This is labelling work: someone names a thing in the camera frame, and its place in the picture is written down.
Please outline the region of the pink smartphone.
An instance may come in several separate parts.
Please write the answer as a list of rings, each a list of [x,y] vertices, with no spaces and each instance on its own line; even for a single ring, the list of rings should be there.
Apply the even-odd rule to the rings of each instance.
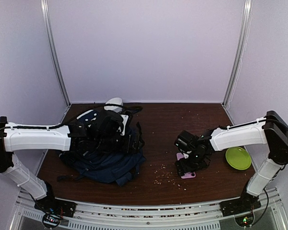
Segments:
[[[178,152],[176,154],[176,158],[177,158],[177,160],[180,160],[180,159],[184,159],[185,157],[184,157],[184,154]],[[179,176],[181,179],[191,179],[191,178],[196,177],[196,173],[195,172],[185,172],[182,175],[179,174]]]

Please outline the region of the navy blue student backpack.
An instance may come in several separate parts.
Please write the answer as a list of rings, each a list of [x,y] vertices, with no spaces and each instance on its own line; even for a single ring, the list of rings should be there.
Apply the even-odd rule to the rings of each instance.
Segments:
[[[89,178],[101,183],[117,183],[123,186],[134,179],[146,158],[143,154],[145,142],[142,138],[140,123],[130,125],[133,115],[142,111],[141,106],[122,107],[120,113],[108,110],[87,110],[75,117],[75,121],[85,127],[86,137],[76,139],[75,147],[69,151],[56,151],[58,158],[68,167],[76,170],[79,176],[69,175],[57,177],[57,181],[81,180]],[[129,119],[124,136],[118,129],[123,119],[120,115],[128,115]],[[139,135],[139,151],[136,154],[122,152],[124,137],[129,133]]]

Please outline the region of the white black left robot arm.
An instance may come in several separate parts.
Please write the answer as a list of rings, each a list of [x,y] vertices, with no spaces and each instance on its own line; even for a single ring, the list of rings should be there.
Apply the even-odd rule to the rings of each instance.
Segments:
[[[89,110],[65,124],[27,126],[0,117],[0,173],[26,190],[49,213],[59,209],[51,185],[34,176],[15,155],[19,150],[55,150],[59,159],[88,178],[119,186],[131,181],[145,161],[141,126],[132,114]]]

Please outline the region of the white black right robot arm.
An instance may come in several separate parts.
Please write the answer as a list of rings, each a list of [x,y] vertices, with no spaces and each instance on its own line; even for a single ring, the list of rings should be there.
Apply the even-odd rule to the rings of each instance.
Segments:
[[[209,155],[213,152],[235,147],[267,146],[264,161],[246,183],[246,194],[236,202],[237,208],[245,212],[254,205],[255,197],[288,165],[288,124],[272,110],[253,121],[218,126],[199,136],[184,130],[177,136],[174,145],[179,150],[175,166],[180,177],[206,169]]]

